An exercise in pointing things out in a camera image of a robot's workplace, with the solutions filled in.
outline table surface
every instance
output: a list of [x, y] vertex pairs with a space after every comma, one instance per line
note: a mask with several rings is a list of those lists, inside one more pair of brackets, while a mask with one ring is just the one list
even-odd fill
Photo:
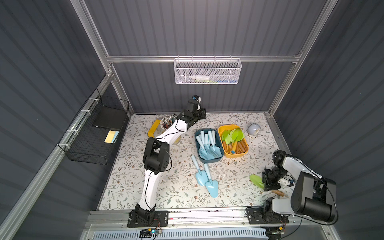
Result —
[[[118, 157], [102, 196], [99, 210], [133, 209], [138, 203], [144, 185], [142, 157], [148, 139], [148, 131], [159, 115], [133, 115], [122, 141]], [[257, 138], [248, 137], [248, 126], [258, 123], [261, 131]], [[198, 185], [197, 172], [191, 155], [197, 156], [194, 135], [199, 129], [218, 129], [222, 125], [236, 124], [245, 134], [249, 152], [243, 157], [223, 157], [219, 162], [209, 164], [213, 180], [218, 181], [219, 196], [212, 198], [207, 189]], [[276, 141], [263, 113], [212, 113], [207, 119], [199, 120], [181, 140], [172, 145], [170, 154], [172, 169], [164, 172], [160, 179], [156, 197], [156, 209], [242, 207], [258, 206], [268, 197], [278, 197], [264, 192], [253, 185], [249, 175], [261, 176], [264, 168], [272, 168], [272, 153], [277, 149]], [[284, 188], [288, 196], [293, 189]]]

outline gray round object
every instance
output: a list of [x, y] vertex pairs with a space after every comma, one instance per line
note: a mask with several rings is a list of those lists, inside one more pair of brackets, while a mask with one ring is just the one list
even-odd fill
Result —
[[250, 137], [252, 138], [255, 138], [258, 136], [259, 132], [260, 132], [260, 125], [257, 124], [257, 123], [252, 123], [249, 128], [248, 128], [248, 134], [250, 135]]

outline white bottle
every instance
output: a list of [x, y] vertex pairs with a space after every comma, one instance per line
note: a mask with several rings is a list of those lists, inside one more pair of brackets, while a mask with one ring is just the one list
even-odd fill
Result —
[[207, 75], [192, 75], [192, 76], [189, 76], [189, 78], [197, 80], [197, 81], [204, 81], [204, 82], [209, 81], [209, 76], [207, 76]]

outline blue plastic tray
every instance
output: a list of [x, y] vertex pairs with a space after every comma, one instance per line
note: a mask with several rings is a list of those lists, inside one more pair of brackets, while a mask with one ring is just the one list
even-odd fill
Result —
[[[204, 134], [208, 133], [208, 131], [215, 131], [215, 137], [216, 137], [216, 146], [218, 146], [220, 148], [220, 152], [221, 152], [221, 157], [220, 158], [215, 158], [213, 160], [204, 160], [200, 157], [199, 155], [199, 149], [200, 149], [200, 144], [197, 142], [196, 140], [196, 136], [197, 135], [200, 135], [200, 132], [201, 131], [204, 131]], [[213, 163], [213, 162], [218, 162], [220, 161], [221, 158], [223, 158], [224, 156], [224, 149], [223, 149], [223, 145], [221, 144], [221, 139], [220, 139], [220, 135], [218, 134], [218, 132], [215, 130], [215, 129], [212, 129], [212, 128], [205, 128], [205, 129], [199, 129], [195, 132], [195, 142], [196, 142], [196, 149], [197, 149], [197, 156], [199, 157], [200, 161], [202, 163]]]

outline orange handle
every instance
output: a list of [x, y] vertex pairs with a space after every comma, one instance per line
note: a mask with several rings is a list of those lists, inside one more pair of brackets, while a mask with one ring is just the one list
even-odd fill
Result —
[[284, 195], [285, 195], [282, 191], [279, 191], [279, 190], [272, 190], [271, 192], [273, 192], [273, 193], [275, 193], [281, 197], [284, 197]]
[[237, 144], [237, 148], [239, 148], [239, 150], [240, 150], [241, 153], [245, 152], [243, 146], [241, 145], [241, 142], [238, 142], [238, 144]]
[[241, 143], [243, 144], [244, 149], [248, 150], [248, 145], [245, 143], [244, 139], [241, 140]]
[[228, 152], [228, 147], [227, 147], [227, 145], [225, 144], [225, 141], [223, 141], [223, 147], [224, 147], [224, 151], [225, 151], [225, 152]]
[[232, 146], [232, 150], [231, 150], [231, 153], [232, 153], [232, 154], [235, 154], [235, 153], [236, 153], [236, 147], [237, 147], [237, 141], [235, 141], [235, 143], [234, 143], [233, 146]]

